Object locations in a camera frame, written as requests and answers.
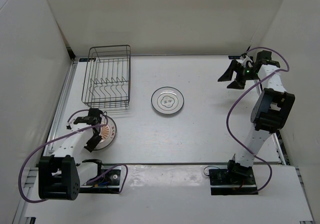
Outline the orange patterned plate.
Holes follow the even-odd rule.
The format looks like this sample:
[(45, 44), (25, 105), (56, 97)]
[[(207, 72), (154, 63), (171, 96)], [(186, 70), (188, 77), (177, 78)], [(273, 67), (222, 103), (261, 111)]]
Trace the orange patterned plate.
[(117, 126), (115, 121), (110, 116), (107, 116), (107, 121), (108, 124), (100, 129), (101, 140), (94, 151), (100, 151), (107, 148), (116, 138)]

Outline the green-rimmed white plate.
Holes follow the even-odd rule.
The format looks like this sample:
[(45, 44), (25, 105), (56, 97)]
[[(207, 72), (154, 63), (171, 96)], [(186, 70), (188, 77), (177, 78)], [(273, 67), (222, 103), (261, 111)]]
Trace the green-rimmed white plate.
[(165, 86), (162, 89), (162, 98), (160, 100), (162, 114), (169, 116), (177, 115), (184, 108), (185, 97), (176, 88)]
[(178, 89), (169, 86), (157, 89), (151, 96), (152, 108), (164, 116), (179, 113), (185, 104), (184, 101), (183, 94)]

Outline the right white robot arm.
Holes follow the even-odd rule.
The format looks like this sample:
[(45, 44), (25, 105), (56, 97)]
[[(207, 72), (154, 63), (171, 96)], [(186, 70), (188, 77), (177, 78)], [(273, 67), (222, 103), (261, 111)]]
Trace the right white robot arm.
[(224, 172), (230, 184), (236, 184), (249, 175), (261, 147), (273, 133), (284, 127), (293, 107), (295, 95), (286, 91), (280, 77), (280, 72), (289, 72), (290, 69), (281, 68), (279, 62), (272, 59), (274, 52), (270, 48), (259, 47), (256, 59), (243, 53), (231, 61), (218, 79), (219, 82), (230, 82), (227, 88), (236, 90), (243, 90), (247, 81), (255, 80), (256, 83), (244, 94), (254, 88), (262, 89), (250, 115), (249, 133), (241, 143), (243, 149), (229, 160)]

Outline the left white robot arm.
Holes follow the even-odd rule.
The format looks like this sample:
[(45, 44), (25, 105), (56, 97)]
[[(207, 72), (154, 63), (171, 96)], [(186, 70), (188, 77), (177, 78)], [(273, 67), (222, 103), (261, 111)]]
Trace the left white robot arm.
[(97, 108), (87, 110), (86, 116), (71, 116), (66, 128), (70, 133), (49, 157), (41, 157), (38, 164), (38, 195), (41, 200), (69, 200), (78, 197), (81, 186), (87, 181), (100, 184), (105, 178), (101, 162), (81, 160), (83, 150), (92, 152), (101, 142), (101, 129), (108, 118)]

